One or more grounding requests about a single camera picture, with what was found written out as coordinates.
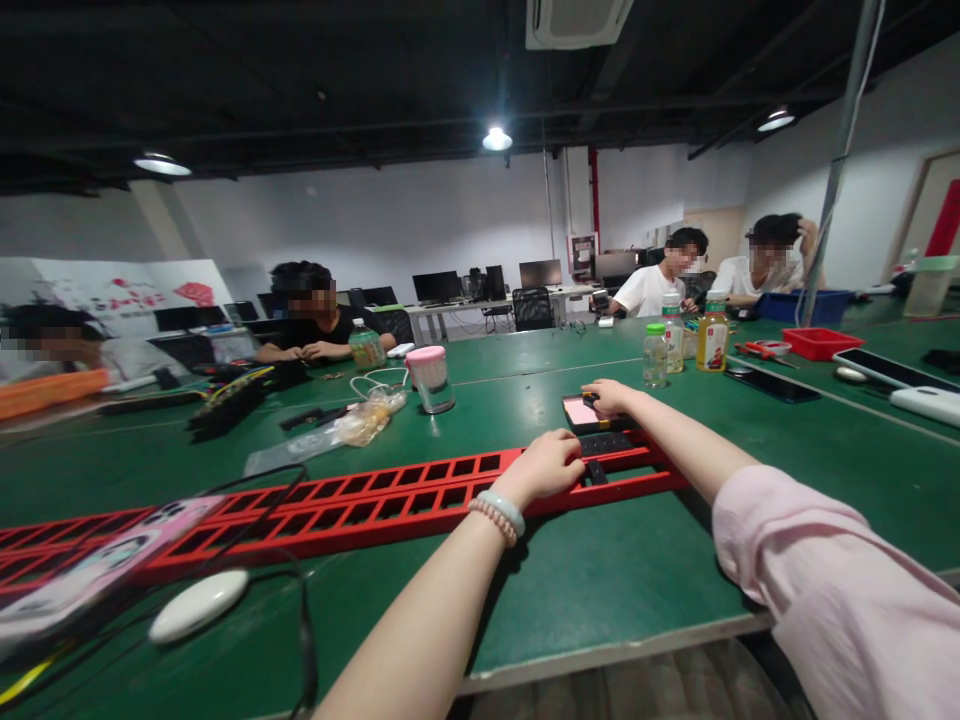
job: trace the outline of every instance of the green table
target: green table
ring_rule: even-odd
[[[778,338],[782,327],[744,324],[735,338]],[[316,458],[311,472],[323,477],[522,446],[564,424],[559,398],[581,384],[610,377],[639,385],[643,331],[643,322],[626,321],[611,330],[590,327],[584,335],[544,330],[453,343],[453,410],[426,418],[412,402],[368,448]],[[958,332],[960,322],[943,321],[857,334],[868,348],[918,365],[928,347],[955,347]],[[823,390],[823,400],[787,405],[698,373],[692,362],[658,397],[761,461],[851,503],[879,533],[955,581],[960,487],[936,471],[960,462],[960,435],[882,399],[861,397],[862,390],[833,380],[827,365],[797,364],[799,370],[778,366],[777,372]],[[25,437],[4,450],[0,526],[150,505],[236,477],[249,452],[283,439],[279,420],[318,403],[343,404],[351,395],[348,380],[289,390],[228,436],[202,445],[187,444],[189,408],[88,417]],[[537,523],[528,548],[500,569],[464,690],[767,626],[769,616],[750,608],[717,568],[710,535],[697,519],[703,509],[689,492],[664,493]],[[441,541],[305,563],[321,692]],[[76,667],[63,661],[67,671],[51,670],[49,686],[10,716],[167,718],[189,708],[186,717],[240,718],[289,711],[300,689],[296,584],[275,568],[255,576],[241,605],[172,648],[142,640],[149,621],[137,617],[145,608],[118,618],[122,632]],[[15,677],[8,672],[0,681]]]

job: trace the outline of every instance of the red pipe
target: red pipe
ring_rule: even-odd
[[[947,190],[947,197],[940,209],[940,217],[937,218],[937,224],[930,236],[930,244],[927,245],[927,252],[924,255],[926,257],[949,255],[958,229],[960,229],[960,180],[954,180]]]
[[[600,254],[600,180],[597,174],[597,150],[587,149],[590,164],[590,185],[593,189],[593,231],[597,234],[597,254]]]

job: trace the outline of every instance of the black hair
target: black hair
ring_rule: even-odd
[[[333,283],[333,275],[327,268],[306,260],[280,263],[270,271],[270,276],[275,293],[329,290]]]
[[[51,303],[31,303],[3,307],[5,336],[13,340],[37,340],[48,328],[78,328],[80,337],[91,342],[102,342],[106,336],[89,323],[97,322],[90,313],[68,310]]]
[[[800,213],[764,215],[747,232],[747,240],[751,245],[793,245],[800,237],[801,218]]]
[[[680,228],[667,239],[664,247],[685,248],[687,245],[697,246],[697,255],[703,255],[707,252],[707,234],[697,228]]]

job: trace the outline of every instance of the air conditioner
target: air conditioner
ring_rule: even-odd
[[[527,50],[613,45],[633,0],[527,0]]]

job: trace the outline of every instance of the blue plastic box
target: blue plastic box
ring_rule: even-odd
[[[800,303],[799,316],[803,317],[803,306],[807,303],[804,297],[800,301],[800,290],[792,293],[764,293],[757,301],[757,314],[766,320],[777,322],[796,322],[798,315],[797,303]],[[843,313],[846,312],[854,293],[849,290],[821,290],[817,293],[817,304],[813,309],[815,326],[839,325],[843,322]]]

